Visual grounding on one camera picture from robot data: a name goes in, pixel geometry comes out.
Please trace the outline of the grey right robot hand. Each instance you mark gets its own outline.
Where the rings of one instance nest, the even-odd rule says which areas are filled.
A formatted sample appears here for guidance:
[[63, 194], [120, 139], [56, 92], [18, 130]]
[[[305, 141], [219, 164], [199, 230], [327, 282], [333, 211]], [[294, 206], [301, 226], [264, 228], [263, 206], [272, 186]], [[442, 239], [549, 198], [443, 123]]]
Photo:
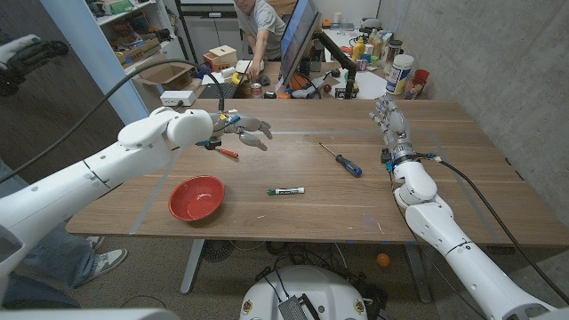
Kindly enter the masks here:
[[411, 143], [410, 126], [403, 112], [387, 94], [377, 99], [376, 110], [376, 113], [371, 112], [369, 116], [384, 135], [383, 140], [390, 154], [390, 162], [398, 165], [412, 161], [416, 153]]

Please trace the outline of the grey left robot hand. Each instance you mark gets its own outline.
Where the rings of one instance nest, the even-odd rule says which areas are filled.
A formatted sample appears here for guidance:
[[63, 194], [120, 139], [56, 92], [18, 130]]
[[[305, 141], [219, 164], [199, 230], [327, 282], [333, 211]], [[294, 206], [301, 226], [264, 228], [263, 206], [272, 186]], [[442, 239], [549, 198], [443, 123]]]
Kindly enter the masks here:
[[210, 114], [213, 122], [213, 132], [206, 146], [209, 149], [221, 144], [221, 136], [224, 134], [236, 134], [239, 140], [249, 147], [255, 147], [267, 151], [268, 147], [260, 138], [252, 132], [262, 132], [269, 140], [272, 140], [270, 124], [252, 116], [241, 114], [237, 111], [222, 114]]

